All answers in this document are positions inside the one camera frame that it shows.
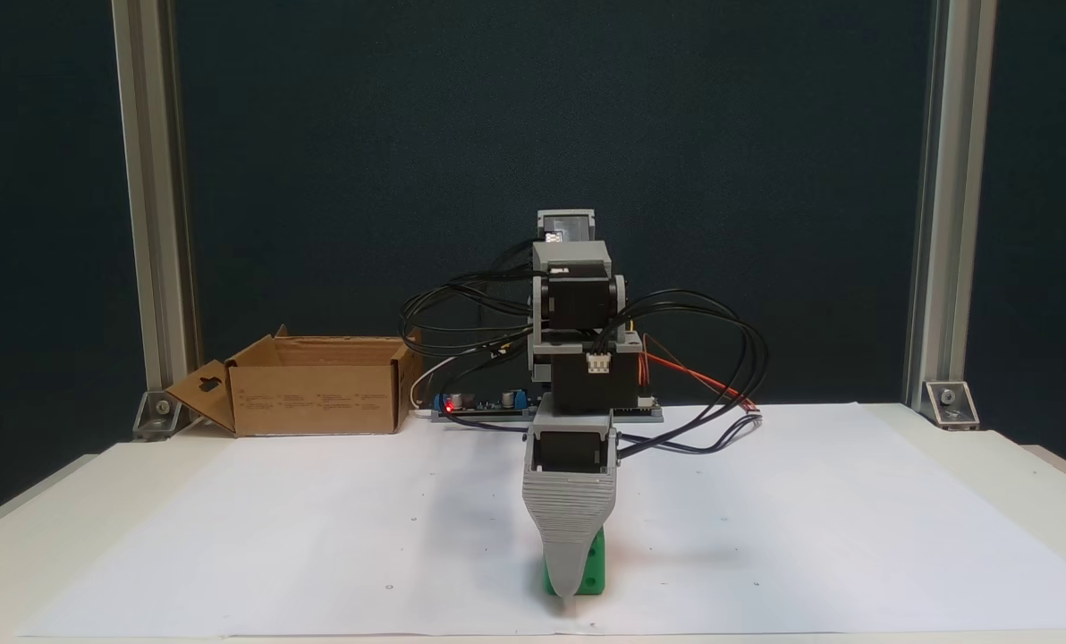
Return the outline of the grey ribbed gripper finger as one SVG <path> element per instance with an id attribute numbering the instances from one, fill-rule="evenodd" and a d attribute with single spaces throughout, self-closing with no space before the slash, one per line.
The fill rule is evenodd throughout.
<path id="1" fill-rule="evenodd" d="M 521 497 L 544 549 L 546 591 L 558 597 L 605 590 L 605 521 L 616 501 L 616 473 L 522 473 Z"/>

